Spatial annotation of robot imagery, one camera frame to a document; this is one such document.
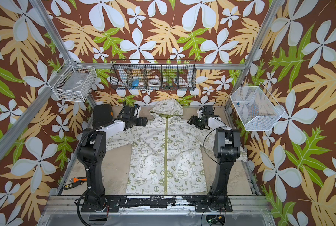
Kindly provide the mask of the orange adjustable wrench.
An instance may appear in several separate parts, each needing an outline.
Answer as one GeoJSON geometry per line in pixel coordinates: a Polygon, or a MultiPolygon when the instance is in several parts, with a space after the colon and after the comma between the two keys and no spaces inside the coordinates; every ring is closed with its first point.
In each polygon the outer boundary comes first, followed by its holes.
{"type": "Polygon", "coordinates": [[[76,183],[76,182],[80,182],[80,181],[86,181],[87,178],[86,177],[76,177],[76,178],[71,178],[70,182],[71,183],[76,183]]]}

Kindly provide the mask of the white tape roll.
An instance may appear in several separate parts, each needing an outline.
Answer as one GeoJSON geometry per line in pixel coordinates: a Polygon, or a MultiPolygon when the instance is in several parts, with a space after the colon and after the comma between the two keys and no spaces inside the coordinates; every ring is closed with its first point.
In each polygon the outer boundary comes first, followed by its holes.
{"type": "Polygon", "coordinates": [[[157,80],[157,79],[150,79],[148,81],[148,86],[150,86],[150,87],[159,87],[159,86],[161,86],[161,82],[159,80],[157,80]]]}

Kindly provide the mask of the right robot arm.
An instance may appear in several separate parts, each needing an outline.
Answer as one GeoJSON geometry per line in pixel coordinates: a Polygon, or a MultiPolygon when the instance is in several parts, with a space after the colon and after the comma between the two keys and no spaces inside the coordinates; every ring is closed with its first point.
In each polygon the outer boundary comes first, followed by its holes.
{"type": "Polygon", "coordinates": [[[217,212],[221,209],[232,212],[231,202],[227,195],[227,186],[231,169],[241,155],[240,134],[237,129],[228,127],[223,121],[216,117],[210,117],[208,123],[210,132],[203,140],[203,148],[206,148],[207,138],[214,134],[213,154],[211,158],[217,164],[215,177],[209,188],[207,197],[192,204],[196,212],[217,212]]]}

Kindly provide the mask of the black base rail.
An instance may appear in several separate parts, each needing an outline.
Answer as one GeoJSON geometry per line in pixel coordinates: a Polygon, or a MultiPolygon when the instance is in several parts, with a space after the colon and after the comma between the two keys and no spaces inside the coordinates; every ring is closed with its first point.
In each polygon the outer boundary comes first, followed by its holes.
{"type": "Polygon", "coordinates": [[[124,208],[148,207],[148,209],[168,209],[171,207],[189,207],[195,212],[232,212],[232,204],[228,196],[222,195],[106,195],[97,201],[84,198],[81,204],[82,212],[117,213],[124,208]]]}

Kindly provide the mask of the white green printed jacket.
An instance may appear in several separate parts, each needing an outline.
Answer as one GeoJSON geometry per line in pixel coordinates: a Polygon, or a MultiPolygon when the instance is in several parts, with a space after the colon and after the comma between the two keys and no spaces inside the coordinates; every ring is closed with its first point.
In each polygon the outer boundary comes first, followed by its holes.
{"type": "Polygon", "coordinates": [[[212,151],[214,133],[183,119],[175,99],[159,101],[146,126],[133,126],[107,139],[107,150],[130,144],[126,193],[182,195],[207,191],[202,147],[212,151]]]}

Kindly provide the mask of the black plastic case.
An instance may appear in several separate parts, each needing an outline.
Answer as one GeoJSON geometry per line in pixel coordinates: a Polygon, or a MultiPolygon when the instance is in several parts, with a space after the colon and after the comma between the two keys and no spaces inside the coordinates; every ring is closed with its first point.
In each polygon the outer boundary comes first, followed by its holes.
{"type": "Polygon", "coordinates": [[[110,104],[96,105],[93,108],[93,128],[106,127],[113,123],[114,117],[110,104]]]}

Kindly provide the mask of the white mesh basket right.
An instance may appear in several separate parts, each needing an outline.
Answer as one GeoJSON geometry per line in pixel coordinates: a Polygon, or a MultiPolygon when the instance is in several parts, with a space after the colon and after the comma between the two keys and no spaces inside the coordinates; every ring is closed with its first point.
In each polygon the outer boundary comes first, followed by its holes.
{"type": "Polygon", "coordinates": [[[246,131],[269,131],[284,115],[284,107],[263,83],[239,87],[230,98],[246,131]]]}

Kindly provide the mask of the blue object in basket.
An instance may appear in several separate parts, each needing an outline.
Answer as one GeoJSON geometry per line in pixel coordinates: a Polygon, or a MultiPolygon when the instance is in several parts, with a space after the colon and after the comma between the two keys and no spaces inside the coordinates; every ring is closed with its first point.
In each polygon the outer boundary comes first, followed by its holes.
{"type": "Polygon", "coordinates": [[[134,80],[133,82],[132,82],[132,87],[138,87],[139,86],[139,80],[134,80]]]}

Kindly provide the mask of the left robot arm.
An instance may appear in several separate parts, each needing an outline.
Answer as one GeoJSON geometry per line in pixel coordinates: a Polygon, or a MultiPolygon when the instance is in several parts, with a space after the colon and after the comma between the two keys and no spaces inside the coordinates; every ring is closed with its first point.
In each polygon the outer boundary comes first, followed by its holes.
{"type": "Polygon", "coordinates": [[[147,118],[139,116],[140,109],[137,104],[124,105],[118,116],[114,117],[110,104],[94,107],[93,127],[83,131],[76,153],[77,159],[85,168],[87,179],[87,190],[82,196],[83,212],[102,212],[107,207],[102,176],[106,139],[133,126],[145,126],[147,118]]]}

